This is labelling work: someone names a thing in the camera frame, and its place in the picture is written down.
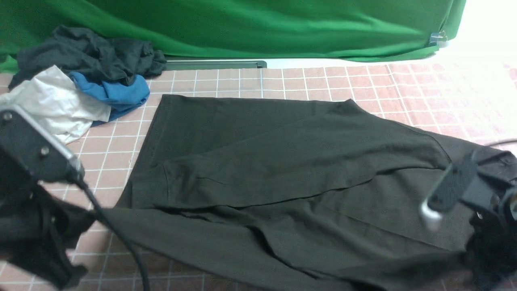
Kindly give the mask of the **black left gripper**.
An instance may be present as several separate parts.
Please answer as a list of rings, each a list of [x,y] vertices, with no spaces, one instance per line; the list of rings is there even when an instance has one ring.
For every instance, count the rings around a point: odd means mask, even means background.
[[[1,159],[1,259],[57,289],[72,289],[87,274],[66,251],[89,230],[95,216],[55,198],[9,158]]]

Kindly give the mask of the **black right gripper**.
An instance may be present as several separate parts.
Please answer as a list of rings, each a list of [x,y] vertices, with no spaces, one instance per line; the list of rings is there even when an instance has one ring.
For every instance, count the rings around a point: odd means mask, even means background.
[[[460,202],[473,210],[474,233],[467,243],[471,282],[491,291],[516,273],[516,185],[478,173]]]

